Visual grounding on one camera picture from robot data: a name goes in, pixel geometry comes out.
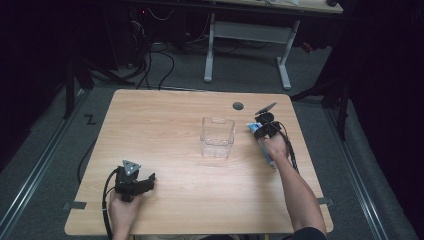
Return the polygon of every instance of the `person's left hand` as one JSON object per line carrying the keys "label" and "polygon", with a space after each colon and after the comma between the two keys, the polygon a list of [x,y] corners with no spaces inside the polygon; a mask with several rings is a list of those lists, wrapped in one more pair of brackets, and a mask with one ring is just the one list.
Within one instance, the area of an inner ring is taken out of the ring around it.
{"label": "person's left hand", "polygon": [[137,195],[132,202],[123,202],[115,190],[110,192],[109,214],[112,221],[113,239],[128,239],[131,227],[138,214],[143,195]]}

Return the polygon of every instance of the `transparent box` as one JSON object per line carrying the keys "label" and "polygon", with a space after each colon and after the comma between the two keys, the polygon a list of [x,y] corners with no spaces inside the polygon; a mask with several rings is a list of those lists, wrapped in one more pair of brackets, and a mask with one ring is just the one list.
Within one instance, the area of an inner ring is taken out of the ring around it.
{"label": "transparent box", "polygon": [[234,143],[234,134],[233,120],[204,117],[200,135],[202,156],[228,158]]}

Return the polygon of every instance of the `sleeve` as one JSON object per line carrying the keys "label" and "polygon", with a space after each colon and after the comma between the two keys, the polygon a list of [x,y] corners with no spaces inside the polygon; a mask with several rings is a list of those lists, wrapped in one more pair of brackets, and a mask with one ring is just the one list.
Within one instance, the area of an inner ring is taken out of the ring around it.
{"label": "sleeve", "polygon": [[292,240],[327,240],[324,233],[313,227],[306,227],[294,232]]}

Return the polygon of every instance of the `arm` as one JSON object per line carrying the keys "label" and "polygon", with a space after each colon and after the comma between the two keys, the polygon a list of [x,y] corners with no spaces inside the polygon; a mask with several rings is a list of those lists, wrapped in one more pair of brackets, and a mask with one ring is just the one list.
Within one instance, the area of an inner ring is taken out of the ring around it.
{"label": "arm", "polygon": [[324,218],[317,199],[309,185],[289,162],[288,150],[283,137],[276,134],[272,138],[263,138],[262,142],[280,173],[286,205],[294,231],[313,227],[327,235]]}
{"label": "arm", "polygon": [[137,217],[143,195],[137,195],[132,202],[123,202],[121,194],[110,192],[109,213],[112,221],[113,240],[128,240],[131,227]]}

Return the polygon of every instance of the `table top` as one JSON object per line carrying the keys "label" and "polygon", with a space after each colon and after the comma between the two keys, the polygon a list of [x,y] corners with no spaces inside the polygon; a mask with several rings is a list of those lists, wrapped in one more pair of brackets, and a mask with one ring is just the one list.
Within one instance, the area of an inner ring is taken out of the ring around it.
{"label": "table top", "polygon": [[341,14],[343,8],[340,4],[330,7],[325,0],[298,0],[295,5],[291,0],[214,0],[216,2],[225,2],[233,4],[245,4],[263,7],[285,8],[299,11],[311,11],[320,13],[336,13]]}
{"label": "table top", "polygon": [[[302,177],[323,197],[290,98],[283,94],[118,90],[93,149],[65,226],[70,235],[105,235],[102,191],[122,160],[141,164],[139,180],[156,173],[133,234],[247,234],[293,232],[280,176],[246,126],[271,110],[291,139]],[[234,102],[244,105],[235,110]],[[235,121],[228,159],[202,157],[203,117]],[[327,231],[333,223],[321,205]]]}

